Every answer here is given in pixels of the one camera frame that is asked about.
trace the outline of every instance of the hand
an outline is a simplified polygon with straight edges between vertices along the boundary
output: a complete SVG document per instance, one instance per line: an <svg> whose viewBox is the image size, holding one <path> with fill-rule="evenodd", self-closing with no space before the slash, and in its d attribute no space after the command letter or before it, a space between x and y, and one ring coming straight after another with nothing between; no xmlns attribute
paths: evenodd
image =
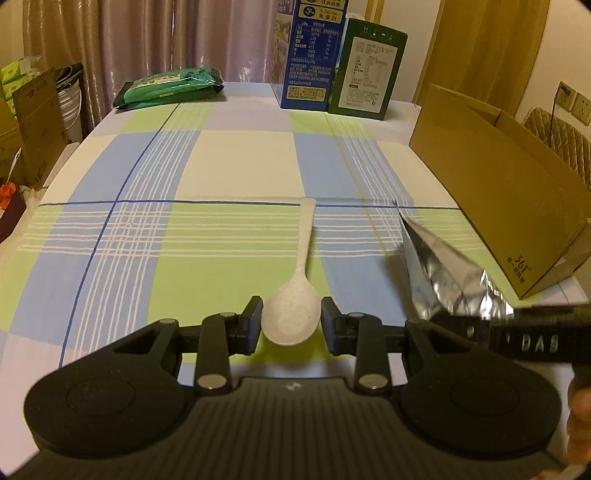
<svg viewBox="0 0 591 480"><path fill-rule="evenodd" d="M578 388L576 377L569 386L569 407L567 458L570 464L586 465L591 461L591 388Z"/></svg>

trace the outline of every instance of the curtain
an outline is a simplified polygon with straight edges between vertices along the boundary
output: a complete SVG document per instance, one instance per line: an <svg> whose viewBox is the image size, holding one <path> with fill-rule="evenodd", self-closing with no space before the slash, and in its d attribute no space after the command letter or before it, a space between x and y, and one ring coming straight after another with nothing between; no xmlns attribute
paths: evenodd
<svg viewBox="0 0 591 480"><path fill-rule="evenodd" d="M540 48L550 0L441 0L414 102L430 83L515 115Z"/></svg>
<svg viewBox="0 0 591 480"><path fill-rule="evenodd" d="M24 0L26 55L44 68L81 61L83 125L91 131L121 86L210 66L227 81L264 82L274 0Z"/></svg>

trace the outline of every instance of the green carton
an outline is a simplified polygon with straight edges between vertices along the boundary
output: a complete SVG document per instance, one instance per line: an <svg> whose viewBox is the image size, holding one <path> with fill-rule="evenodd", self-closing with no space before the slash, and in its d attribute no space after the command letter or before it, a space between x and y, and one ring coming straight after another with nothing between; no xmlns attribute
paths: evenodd
<svg viewBox="0 0 591 480"><path fill-rule="evenodd" d="M328 112L383 120L408 35L349 18Z"/></svg>

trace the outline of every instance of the wall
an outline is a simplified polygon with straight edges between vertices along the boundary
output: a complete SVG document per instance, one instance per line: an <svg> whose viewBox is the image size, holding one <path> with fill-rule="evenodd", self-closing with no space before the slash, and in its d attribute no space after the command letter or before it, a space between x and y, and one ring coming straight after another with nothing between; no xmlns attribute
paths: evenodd
<svg viewBox="0 0 591 480"><path fill-rule="evenodd" d="M4 0L0 4L0 67L22 55L22 0Z"/></svg>
<svg viewBox="0 0 591 480"><path fill-rule="evenodd" d="M398 72L393 100L412 102L429 42L435 26L440 0L385 0L381 24L408 34L402 64ZM349 0L349 9L365 13L366 0Z"/></svg>
<svg viewBox="0 0 591 480"><path fill-rule="evenodd" d="M591 12L579 0L551 0L538 57L515 118L521 122L536 106L551 112L561 80L591 98L590 55ZM591 138L591 126L558 106L556 115Z"/></svg>

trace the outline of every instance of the wall socket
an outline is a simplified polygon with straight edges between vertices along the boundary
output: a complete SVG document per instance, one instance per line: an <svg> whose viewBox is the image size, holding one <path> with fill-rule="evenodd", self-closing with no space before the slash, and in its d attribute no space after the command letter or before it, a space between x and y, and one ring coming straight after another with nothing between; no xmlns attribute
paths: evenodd
<svg viewBox="0 0 591 480"><path fill-rule="evenodd" d="M560 90L558 91L558 97L556 97L556 105L561 106L567 112L570 112L573 109L574 101L577 98L577 91L574 88L566 85L564 82L560 82L558 88Z"/></svg>
<svg viewBox="0 0 591 480"><path fill-rule="evenodd" d="M578 93L577 98L574 100L571 113L573 117L578 118L585 125L589 125L591 123L591 101L581 93Z"/></svg>

